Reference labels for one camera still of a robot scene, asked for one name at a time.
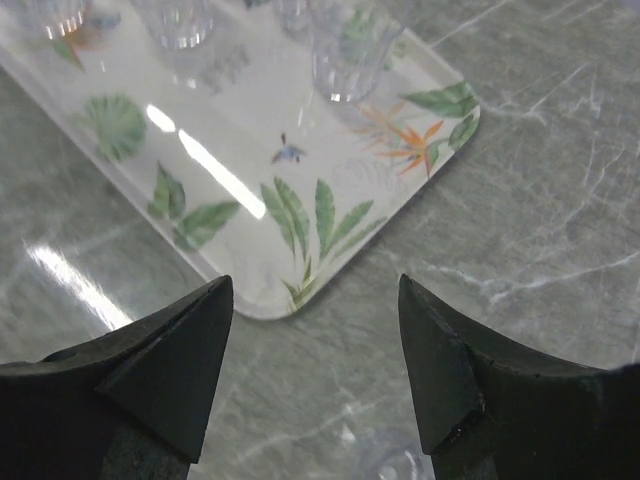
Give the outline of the clear glass under left arm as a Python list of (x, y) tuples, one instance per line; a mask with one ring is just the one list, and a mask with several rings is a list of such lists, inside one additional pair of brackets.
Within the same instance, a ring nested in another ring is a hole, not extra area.
[(349, 479), (434, 479), (431, 460), (409, 434), (379, 429), (360, 441)]

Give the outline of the clear faceted glass bottom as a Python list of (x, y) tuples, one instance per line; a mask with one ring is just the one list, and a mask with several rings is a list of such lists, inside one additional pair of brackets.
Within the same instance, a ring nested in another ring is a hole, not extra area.
[(35, 0), (26, 2), (29, 18), (46, 37), (55, 40), (77, 31), (92, 2), (88, 0)]

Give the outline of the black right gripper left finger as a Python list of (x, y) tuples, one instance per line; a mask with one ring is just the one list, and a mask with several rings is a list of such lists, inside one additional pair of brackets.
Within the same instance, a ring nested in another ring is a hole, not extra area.
[(233, 316), (219, 277), (36, 362), (1, 367), (5, 479), (183, 479), (201, 456)]

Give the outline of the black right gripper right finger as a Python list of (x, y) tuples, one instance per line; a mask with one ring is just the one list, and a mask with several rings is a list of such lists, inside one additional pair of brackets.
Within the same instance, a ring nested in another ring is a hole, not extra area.
[(599, 369), (520, 344), (399, 281), (421, 448), (439, 479), (635, 479), (639, 368)]

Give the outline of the clear faceted glass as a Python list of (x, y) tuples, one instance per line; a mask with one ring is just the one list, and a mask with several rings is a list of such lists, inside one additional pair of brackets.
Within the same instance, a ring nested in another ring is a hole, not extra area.
[(307, 0), (273, 0), (273, 9), (281, 27), (291, 33), (308, 28), (310, 13)]
[(35, 0), (26, 2), (29, 18), (46, 37), (55, 40), (77, 31), (92, 2), (88, 0)]
[(138, 0), (132, 6), (159, 44), (184, 50), (202, 44), (214, 30), (218, 13), (211, 1)]

